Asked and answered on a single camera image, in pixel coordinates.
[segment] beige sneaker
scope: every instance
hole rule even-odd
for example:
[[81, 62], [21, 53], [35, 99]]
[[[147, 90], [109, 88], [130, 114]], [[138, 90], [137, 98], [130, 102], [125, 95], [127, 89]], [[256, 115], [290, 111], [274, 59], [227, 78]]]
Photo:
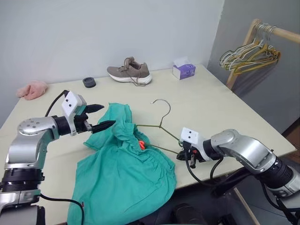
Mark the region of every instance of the beige sneaker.
[[116, 81], [132, 82], [136, 86], [144, 86], [152, 80], [147, 64], [139, 64], [133, 57], [126, 58], [122, 67], [108, 67], [107, 72]]

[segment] purple tissue box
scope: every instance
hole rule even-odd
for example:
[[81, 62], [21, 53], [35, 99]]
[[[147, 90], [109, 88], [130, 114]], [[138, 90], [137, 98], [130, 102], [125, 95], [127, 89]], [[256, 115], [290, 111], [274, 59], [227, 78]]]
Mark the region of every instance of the purple tissue box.
[[185, 64], [181, 67], [173, 66], [173, 75], [177, 79], [182, 80], [184, 78], [194, 76], [196, 67], [193, 64]]

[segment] white tabletop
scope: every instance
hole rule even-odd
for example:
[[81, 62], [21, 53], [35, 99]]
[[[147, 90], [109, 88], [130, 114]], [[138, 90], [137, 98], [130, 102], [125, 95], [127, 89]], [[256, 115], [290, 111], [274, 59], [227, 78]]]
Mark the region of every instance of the white tabletop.
[[[163, 126], [176, 136], [180, 136], [182, 127], [198, 131], [204, 137], [225, 129], [233, 128], [243, 135], [260, 140], [268, 148], [274, 149], [278, 156], [294, 151], [295, 148], [262, 117], [225, 87], [202, 65], [196, 67], [196, 74], [184, 80], [177, 80], [171, 69], [153, 71], [153, 81], [145, 87], [136, 87], [131, 83], [119, 83], [110, 77], [96, 79], [97, 85], [87, 89], [82, 81], [51, 84], [41, 97], [26, 101], [21, 98], [0, 130], [0, 168], [3, 168], [7, 150], [15, 138], [17, 125], [31, 117], [43, 117], [53, 99], [64, 89], [83, 96], [87, 104], [101, 104], [106, 108], [89, 114], [89, 123], [95, 125], [110, 102], [129, 104], [136, 124], [158, 125], [161, 117], [168, 111], [162, 101], [150, 104], [157, 98], [167, 100], [172, 109], [165, 117]], [[62, 115], [57, 102], [49, 115]], [[152, 144], [173, 151], [181, 149], [175, 139], [163, 130], [152, 127], [140, 127]], [[83, 145], [90, 133], [71, 137], [61, 137], [48, 145], [44, 176], [41, 190], [44, 195], [57, 198], [71, 198], [75, 185], [77, 162], [94, 151]], [[196, 183], [188, 173], [184, 161], [178, 161], [176, 155], [163, 151], [175, 164], [177, 188]], [[197, 163], [195, 175], [208, 179], [215, 162]], [[215, 175], [232, 172], [241, 167], [234, 158], [225, 158], [218, 166]], [[46, 208], [47, 224], [66, 221], [68, 203], [41, 200], [39, 205]]]

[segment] pink towel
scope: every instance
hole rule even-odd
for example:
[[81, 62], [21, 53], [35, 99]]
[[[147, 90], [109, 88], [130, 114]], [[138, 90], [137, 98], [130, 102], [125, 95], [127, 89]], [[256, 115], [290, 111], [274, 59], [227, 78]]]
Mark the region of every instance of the pink towel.
[[26, 87], [17, 90], [17, 97], [24, 97], [26, 100], [33, 100], [43, 95], [48, 85], [43, 81], [32, 81]]

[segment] clothing rack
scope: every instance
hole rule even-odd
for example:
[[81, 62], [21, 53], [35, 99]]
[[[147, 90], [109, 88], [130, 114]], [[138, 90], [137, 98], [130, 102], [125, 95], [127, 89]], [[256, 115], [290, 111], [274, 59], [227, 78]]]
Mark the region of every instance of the clothing rack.
[[[244, 40], [244, 43], [243, 45], [247, 45], [247, 44], [250, 44], [251, 41], [253, 40], [253, 36], [254, 36], [254, 27], [258, 24], [258, 23], [262, 23], [261, 20], [259, 19], [255, 19], [252, 21], [251, 25], [250, 25], [250, 28], [249, 28], [249, 31], [246, 35], [246, 38]], [[269, 25], [269, 26], [266, 26], [264, 28], [264, 31], [268, 31], [268, 29], [272, 27], [272, 25]], [[296, 42], [298, 44], [300, 44], [300, 34], [296, 34], [296, 33], [293, 33], [293, 32], [290, 32], [290, 31], [287, 31], [287, 30], [284, 30], [284, 29], [281, 29], [281, 28], [278, 28], [276, 27], [273, 31], [272, 31], [272, 34], [274, 35], [277, 35], [279, 37], [282, 37], [282, 38], [285, 38], [285, 39], [288, 39], [290, 41], [293, 41], [293, 42]], [[234, 74], [234, 71], [231, 71], [230, 72], [230, 75], [227, 79], [227, 82], [226, 82], [226, 86], [229, 88], [229, 89], [232, 89], [236, 79], [238, 78], [239, 75], [236, 75]]]

